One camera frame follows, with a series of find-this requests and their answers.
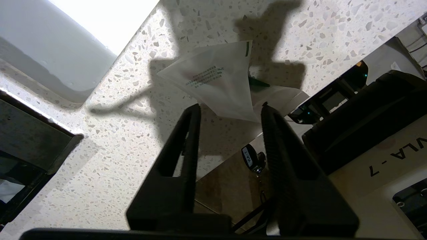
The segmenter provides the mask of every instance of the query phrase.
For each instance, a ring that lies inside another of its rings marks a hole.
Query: plastic bag
[[[273,100],[277,109],[287,105],[286,109],[290,110],[282,114],[288,114],[308,98],[299,89],[272,86],[253,93],[257,99],[253,105],[248,80],[251,48],[252,41],[200,47],[158,75],[206,104],[218,116],[253,122],[260,122],[260,109],[265,101]],[[271,98],[273,93],[278,99]]]

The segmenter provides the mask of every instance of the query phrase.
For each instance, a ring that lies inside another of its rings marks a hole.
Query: speckled countertop
[[[0,238],[35,227],[128,228],[127,206],[182,111],[196,103],[156,76],[180,54],[253,39],[252,75],[313,95],[425,11],[425,0],[162,0],[83,106],[0,63],[1,89],[85,135]],[[259,125],[203,108],[198,177],[252,140],[248,129]]]

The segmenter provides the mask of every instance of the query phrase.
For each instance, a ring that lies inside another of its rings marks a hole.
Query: white plastic bag
[[[158,75],[203,102],[221,117],[260,122],[261,106],[270,100],[276,104],[269,104],[278,110],[286,105],[285,109],[289,111],[281,113],[288,114],[308,97],[299,89],[272,86],[253,93],[256,100],[252,104],[248,80],[251,48],[252,41],[200,47]]]

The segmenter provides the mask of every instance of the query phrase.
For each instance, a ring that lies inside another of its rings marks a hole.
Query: terrazzo countertop
[[[1,63],[1,89],[85,138],[0,238],[36,227],[128,229],[126,208],[196,103],[156,75],[181,54],[253,39],[251,75],[313,95],[426,10],[425,0],[162,0],[84,105]],[[259,125],[203,107],[198,177],[259,133],[248,129]]]

